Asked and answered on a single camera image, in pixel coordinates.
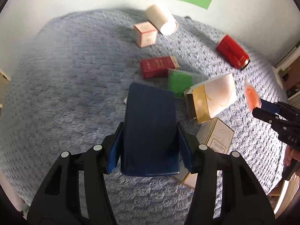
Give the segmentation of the person's right hand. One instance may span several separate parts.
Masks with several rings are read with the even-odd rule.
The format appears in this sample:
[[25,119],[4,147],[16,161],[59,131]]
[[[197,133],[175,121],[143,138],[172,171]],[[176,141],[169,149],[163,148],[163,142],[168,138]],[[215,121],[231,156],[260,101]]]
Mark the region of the person's right hand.
[[299,151],[287,146],[285,150],[282,178],[289,181],[293,174],[299,176]]

